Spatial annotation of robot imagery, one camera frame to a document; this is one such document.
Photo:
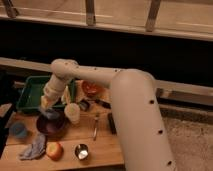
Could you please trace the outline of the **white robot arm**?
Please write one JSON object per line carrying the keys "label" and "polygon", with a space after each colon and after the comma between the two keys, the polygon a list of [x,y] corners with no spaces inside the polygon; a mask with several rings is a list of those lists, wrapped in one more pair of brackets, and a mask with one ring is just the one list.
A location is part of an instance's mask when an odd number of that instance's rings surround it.
{"label": "white robot arm", "polygon": [[138,69],[82,66],[56,59],[46,83],[45,106],[53,106],[74,78],[109,89],[111,110],[126,171],[178,171],[156,98],[154,77]]}

